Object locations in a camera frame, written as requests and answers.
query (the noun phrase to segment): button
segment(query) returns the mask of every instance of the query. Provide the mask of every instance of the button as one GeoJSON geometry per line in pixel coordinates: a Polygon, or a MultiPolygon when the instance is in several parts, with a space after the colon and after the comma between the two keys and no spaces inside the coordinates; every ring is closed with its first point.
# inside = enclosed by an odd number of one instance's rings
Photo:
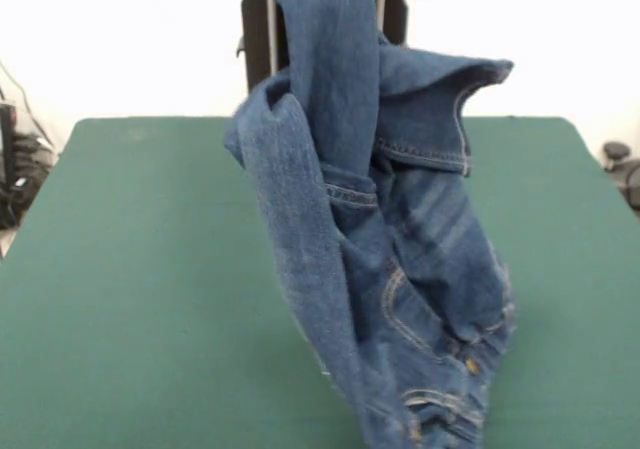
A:
{"type": "Polygon", "coordinates": [[[471,359],[470,357],[464,361],[464,365],[467,367],[467,371],[469,371],[474,376],[477,376],[480,373],[480,368],[478,367],[478,363],[471,359]]]}

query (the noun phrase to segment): jeans pocket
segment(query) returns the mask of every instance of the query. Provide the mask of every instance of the jeans pocket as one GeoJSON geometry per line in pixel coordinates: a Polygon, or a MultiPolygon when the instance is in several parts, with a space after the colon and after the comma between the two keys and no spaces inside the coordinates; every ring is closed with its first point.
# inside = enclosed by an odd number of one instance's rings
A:
{"type": "Polygon", "coordinates": [[[411,284],[402,267],[394,268],[381,298],[382,314],[395,333],[429,359],[442,362],[458,352],[457,342],[428,301],[411,284]]]}
{"type": "Polygon", "coordinates": [[[333,202],[345,203],[352,207],[377,206],[376,184],[367,176],[322,164],[322,182],[333,202]]]}

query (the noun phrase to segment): black object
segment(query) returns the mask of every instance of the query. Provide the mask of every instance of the black object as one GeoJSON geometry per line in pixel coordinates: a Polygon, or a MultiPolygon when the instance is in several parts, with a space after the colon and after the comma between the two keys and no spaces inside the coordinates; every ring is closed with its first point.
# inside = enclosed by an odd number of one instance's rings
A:
{"type": "Polygon", "coordinates": [[[621,162],[624,158],[629,157],[631,149],[629,146],[621,142],[607,142],[604,145],[604,153],[615,165],[616,163],[621,162]]]}
{"type": "Polygon", "coordinates": [[[53,153],[34,134],[16,131],[17,112],[0,103],[2,131],[2,182],[0,182],[0,229],[20,225],[53,166],[53,153]]]}
{"type": "Polygon", "coordinates": [[[11,104],[0,103],[0,130],[2,131],[2,159],[4,165],[4,184],[12,186],[16,182],[14,161],[14,139],[18,116],[11,104]]]}
{"type": "Polygon", "coordinates": [[[607,142],[603,149],[607,156],[607,172],[627,204],[640,211],[640,159],[627,159],[631,149],[621,142],[607,142]]]}
{"type": "MultiPolygon", "coordinates": [[[[16,79],[7,70],[7,68],[2,63],[1,60],[0,60],[0,69],[2,70],[2,72],[4,72],[4,74],[7,76],[7,78],[13,83],[13,85],[16,86],[16,88],[18,88],[18,90],[22,93],[22,100],[24,101],[24,108],[27,110],[27,113],[29,114],[29,117],[31,118],[31,121],[33,122],[33,125],[36,126],[36,129],[38,130],[40,135],[47,141],[49,146],[51,146],[52,148],[55,147],[55,145],[53,144],[53,141],[49,138],[49,135],[47,134],[47,131],[44,130],[44,128],[40,125],[38,120],[33,115],[33,112],[31,111],[31,106],[29,105],[29,99],[27,98],[27,92],[24,90],[24,87],[22,87],[22,85],[18,81],[16,81],[16,79]]],[[[2,93],[1,90],[0,90],[0,99],[2,99],[3,101],[5,99],[4,98],[4,93],[2,93]]]]}
{"type": "MultiPolygon", "coordinates": [[[[406,41],[408,8],[404,0],[377,0],[378,23],[392,44],[406,41]]],[[[289,63],[282,11],[274,0],[242,1],[243,40],[249,91],[289,63]]]]}

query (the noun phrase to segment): denim jeans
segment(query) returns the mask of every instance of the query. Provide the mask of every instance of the denim jeans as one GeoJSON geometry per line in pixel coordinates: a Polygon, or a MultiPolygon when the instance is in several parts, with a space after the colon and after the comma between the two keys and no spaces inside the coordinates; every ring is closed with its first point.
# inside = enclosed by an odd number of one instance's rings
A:
{"type": "Polygon", "coordinates": [[[512,64],[392,46],[374,0],[277,2],[290,66],[225,144],[295,320],[370,447],[480,447],[514,306],[463,186],[461,109],[512,64]]]}

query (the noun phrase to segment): green table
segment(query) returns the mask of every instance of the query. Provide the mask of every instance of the green table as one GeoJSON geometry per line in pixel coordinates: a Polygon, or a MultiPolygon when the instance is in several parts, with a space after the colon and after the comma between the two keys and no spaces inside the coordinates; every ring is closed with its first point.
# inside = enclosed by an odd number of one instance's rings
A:
{"type": "MultiPolygon", "coordinates": [[[[0,268],[1,449],[362,447],[223,125],[79,124],[0,268]]],[[[487,447],[638,447],[637,221],[566,122],[467,126],[520,309],[487,447]]]]}

